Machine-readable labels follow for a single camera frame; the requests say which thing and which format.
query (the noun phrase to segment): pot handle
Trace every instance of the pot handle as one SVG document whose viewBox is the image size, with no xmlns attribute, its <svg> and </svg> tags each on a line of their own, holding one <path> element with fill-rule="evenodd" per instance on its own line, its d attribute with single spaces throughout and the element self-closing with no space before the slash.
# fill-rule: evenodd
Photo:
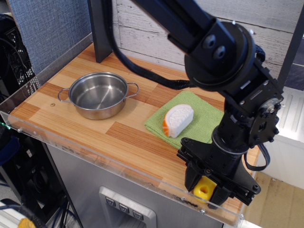
<svg viewBox="0 0 304 228">
<path fill-rule="evenodd" d="M 137 91 L 136 91 L 136 93 L 135 94 L 132 94 L 132 95 L 129 95 L 129 96 L 126 96 L 124 99 L 123 99 L 123 101 L 127 98 L 127 97 L 131 97 L 131 96 L 135 96 L 135 95 L 137 95 L 138 94 L 138 92 L 139 92 L 139 86 L 137 85 L 137 83 L 135 83 L 135 82 L 128 82 L 127 84 L 134 84 L 134 85 L 136 85 L 137 86 Z"/>
<path fill-rule="evenodd" d="M 64 101 L 64 100 L 61 100 L 61 99 L 60 99 L 60 94 L 62 93 L 62 91 L 68 90 L 68 89 L 70 89 L 70 88 L 65 88 L 65 89 L 62 89 L 62 90 L 59 91 L 59 93 L 58 93 L 58 100 L 59 100 L 59 101 L 61 101 L 61 102 L 71 102 L 71 101 Z"/>
</svg>

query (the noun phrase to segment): button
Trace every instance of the button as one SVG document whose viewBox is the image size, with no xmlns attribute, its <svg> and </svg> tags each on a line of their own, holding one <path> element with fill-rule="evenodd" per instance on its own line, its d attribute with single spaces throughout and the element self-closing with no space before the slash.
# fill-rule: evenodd
<svg viewBox="0 0 304 228">
<path fill-rule="evenodd" d="M 133 211 L 133 216 L 141 221 L 143 221 L 143 215 L 141 213 L 138 213 L 137 211 Z"/>
<path fill-rule="evenodd" d="M 119 209 L 124 213 L 129 214 L 129 209 L 125 205 L 119 204 Z"/>
<path fill-rule="evenodd" d="M 107 204 L 111 205 L 112 207 L 115 207 L 116 206 L 116 203 L 114 200 L 110 199 L 110 198 L 105 198 Z"/>
</svg>

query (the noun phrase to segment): yellow object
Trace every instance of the yellow object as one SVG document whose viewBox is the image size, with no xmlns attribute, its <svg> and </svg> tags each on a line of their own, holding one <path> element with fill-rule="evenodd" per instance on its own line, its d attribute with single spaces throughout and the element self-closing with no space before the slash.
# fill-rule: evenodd
<svg viewBox="0 0 304 228">
<path fill-rule="evenodd" d="M 197 185 L 195 185 L 193 194 L 204 200 L 210 201 L 210 198 L 211 198 L 216 186 L 217 186 L 217 184 L 214 183 L 212 180 L 210 180 L 208 177 L 202 176 L 201 179 L 199 180 L 199 182 L 197 183 Z M 201 203 L 207 203 L 198 198 L 196 198 L 196 200 Z"/>
<path fill-rule="evenodd" d="M 23 218 L 23 219 L 20 220 L 18 228 L 36 228 L 36 226 L 28 218 Z"/>
</svg>

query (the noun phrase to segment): control panel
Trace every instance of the control panel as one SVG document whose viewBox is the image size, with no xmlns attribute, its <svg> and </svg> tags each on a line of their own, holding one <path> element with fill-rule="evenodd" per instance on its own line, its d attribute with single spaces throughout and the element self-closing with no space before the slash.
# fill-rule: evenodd
<svg viewBox="0 0 304 228">
<path fill-rule="evenodd" d="M 157 228 L 156 214 L 151 209 L 104 186 L 99 198 L 110 228 Z"/>
</svg>

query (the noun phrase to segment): blue fabric wall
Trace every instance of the blue fabric wall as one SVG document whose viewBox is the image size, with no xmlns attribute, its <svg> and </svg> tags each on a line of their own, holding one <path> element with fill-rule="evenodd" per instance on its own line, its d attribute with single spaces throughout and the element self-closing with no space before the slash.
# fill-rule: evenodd
<svg viewBox="0 0 304 228">
<path fill-rule="evenodd" d="M 91 33 L 87 0 L 8 0 L 37 75 Z"/>
</svg>

